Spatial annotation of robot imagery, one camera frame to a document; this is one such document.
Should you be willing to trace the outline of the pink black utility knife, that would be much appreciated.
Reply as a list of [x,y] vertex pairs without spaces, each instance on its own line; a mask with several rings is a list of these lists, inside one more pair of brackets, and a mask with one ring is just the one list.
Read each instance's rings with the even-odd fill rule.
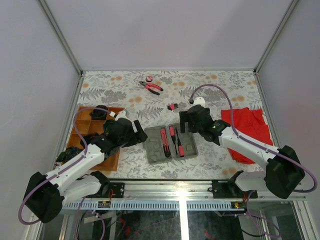
[[167,132],[166,132],[165,128],[160,129],[160,135],[161,135],[161,140],[163,143],[164,155],[166,158],[169,158],[171,156],[171,152],[170,152],[168,138],[167,138]]

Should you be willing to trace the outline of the pink black screwdriver short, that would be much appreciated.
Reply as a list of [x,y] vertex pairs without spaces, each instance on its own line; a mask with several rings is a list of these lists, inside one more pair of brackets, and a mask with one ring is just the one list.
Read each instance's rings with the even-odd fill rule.
[[185,156],[185,152],[184,152],[184,148],[182,146],[181,140],[179,138],[179,134],[178,134],[178,129],[175,129],[176,132],[176,137],[177,137],[177,145],[178,145],[178,152],[179,152],[179,156],[182,158]]

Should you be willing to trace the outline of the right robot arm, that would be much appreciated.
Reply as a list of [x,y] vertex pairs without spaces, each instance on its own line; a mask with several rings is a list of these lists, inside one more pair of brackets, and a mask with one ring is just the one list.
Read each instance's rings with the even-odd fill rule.
[[306,175],[293,148],[278,148],[249,137],[226,121],[212,119],[209,108],[200,104],[179,112],[179,121],[182,133],[198,133],[206,141],[234,150],[263,168],[237,173],[227,188],[233,197],[250,190],[269,190],[276,197],[287,199]]

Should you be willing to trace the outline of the grey plastic tool case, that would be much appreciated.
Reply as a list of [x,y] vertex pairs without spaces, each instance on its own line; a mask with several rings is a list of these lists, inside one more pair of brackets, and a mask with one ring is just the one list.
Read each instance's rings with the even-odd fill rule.
[[[169,130],[170,126],[173,126],[175,131],[177,154],[175,151],[173,141],[171,139]],[[166,130],[167,140],[170,149],[169,158],[167,158],[164,153],[163,142],[161,138],[161,128],[165,128]],[[178,130],[178,135],[184,149],[184,157],[180,157],[179,155],[176,128]],[[167,163],[173,160],[192,159],[198,156],[198,149],[193,134],[187,131],[185,133],[180,133],[180,124],[178,122],[172,123],[167,126],[160,125],[148,127],[144,130],[144,132],[147,134],[148,138],[143,143],[143,148],[146,150],[147,161],[151,165]]]

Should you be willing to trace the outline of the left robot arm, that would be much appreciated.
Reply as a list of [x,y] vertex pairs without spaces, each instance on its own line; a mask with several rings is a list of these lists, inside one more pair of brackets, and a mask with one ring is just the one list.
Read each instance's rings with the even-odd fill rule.
[[36,223],[52,221],[64,205],[82,197],[95,194],[105,197],[110,186],[100,174],[82,176],[120,148],[143,143],[148,138],[139,120],[117,117],[107,120],[105,125],[105,132],[85,143],[84,150],[67,163],[46,174],[36,172],[30,177],[21,205],[37,217]]

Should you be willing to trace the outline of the pink black long screwdriver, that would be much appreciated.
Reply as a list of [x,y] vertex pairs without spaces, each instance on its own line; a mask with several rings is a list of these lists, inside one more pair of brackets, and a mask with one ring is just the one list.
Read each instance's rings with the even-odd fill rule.
[[169,127],[169,132],[170,132],[170,137],[171,137],[171,140],[172,140],[174,148],[175,148],[175,153],[177,155],[178,154],[177,144],[176,144],[177,139],[176,139],[175,129],[172,125]]

